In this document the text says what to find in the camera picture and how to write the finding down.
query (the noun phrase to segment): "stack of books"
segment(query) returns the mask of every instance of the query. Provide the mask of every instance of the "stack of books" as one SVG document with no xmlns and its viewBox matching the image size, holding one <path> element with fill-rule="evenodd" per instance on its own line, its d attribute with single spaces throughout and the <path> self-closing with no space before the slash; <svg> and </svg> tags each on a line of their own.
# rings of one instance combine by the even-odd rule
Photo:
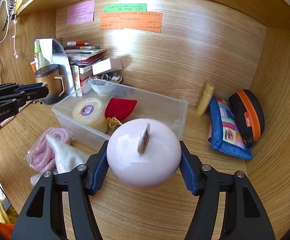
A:
<svg viewBox="0 0 290 240">
<path fill-rule="evenodd" d="M 100 46 L 64 46 L 72 69 L 75 90 L 81 88 L 83 81 L 93 74 L 92 65 L 100 62 L 105 49 Z"/>
</svg>

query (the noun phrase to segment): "black and orange pouch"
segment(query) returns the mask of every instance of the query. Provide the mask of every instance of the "black and orange pouch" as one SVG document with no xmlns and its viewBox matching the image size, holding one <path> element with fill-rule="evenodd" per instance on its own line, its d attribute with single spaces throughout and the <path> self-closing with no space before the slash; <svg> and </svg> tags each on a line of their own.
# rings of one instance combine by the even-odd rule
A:
<svg viewBox="0 0 290 240">
<path fill-rule="evenodd" d="M 264 131 L 265 121 L 261 104 L 255 95 L 246 89 L 237 91 L 228 100 L 244 142 L 251 147 Z"/>
</svg>

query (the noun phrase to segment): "purple label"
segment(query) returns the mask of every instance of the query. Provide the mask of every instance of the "purple label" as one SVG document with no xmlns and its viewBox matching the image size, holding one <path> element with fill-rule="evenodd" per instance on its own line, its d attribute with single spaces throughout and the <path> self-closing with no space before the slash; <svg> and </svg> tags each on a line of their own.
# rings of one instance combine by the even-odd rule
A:
<svg viewBox="0 0 290 240">
<path fill-rule="evenodd" d="M 93 110 L 94 110 L 94 107 L 91 105 L 84 106 L 81 109 L 81 115 L 87 116 L 87 115 L 91 114 Z"/>
</svg>

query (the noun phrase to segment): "plastic storage bin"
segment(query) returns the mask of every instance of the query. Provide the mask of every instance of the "plastic storage bin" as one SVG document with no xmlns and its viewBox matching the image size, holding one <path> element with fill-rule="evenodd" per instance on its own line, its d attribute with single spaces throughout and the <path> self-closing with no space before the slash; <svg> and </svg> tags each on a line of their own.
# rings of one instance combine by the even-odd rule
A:
<svg viewBox="0 0 290 240">
<path fill-rule="evenodd" d="M 113 129 L 109 129 L 105 134 L 85 126 L 73 119 L 73 109 L 80 101 L 87 98 L 98 98 L 106 106 L 111 97 L 137 100 L 135 109 L 123 123 L 137 118 L 155 119 L 170 127 L 179 140 L 182 139 L 187 101 L 103 80 L 98 80 L 96 83 L 94 80 L 90 81 L 93 84 L 84 85 L 52 108 L 60 125 L 73 132 L 77 140 L 96 151 L 101 148 L 104 141 L 109 140 L 114 132 Z"/>
</svg>

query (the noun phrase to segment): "gold bottle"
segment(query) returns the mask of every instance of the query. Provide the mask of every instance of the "gold bottle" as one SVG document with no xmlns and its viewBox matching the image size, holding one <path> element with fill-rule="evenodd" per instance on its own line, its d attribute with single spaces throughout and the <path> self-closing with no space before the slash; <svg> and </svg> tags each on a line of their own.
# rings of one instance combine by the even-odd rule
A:
<svg viewBox="0 0 290 240">
<path fill-rule="evenodd" d="M 215 86 L 212 83 L 207 82 L 204 92 L 202 94 L 202 98 L 199 101 L 197 109 L 196 109 L 196 113 L 199 116 L 202 116 L 203 114 L 205 114 L 206 109 L 212 99 L 214 88 Z"/>
</svg>

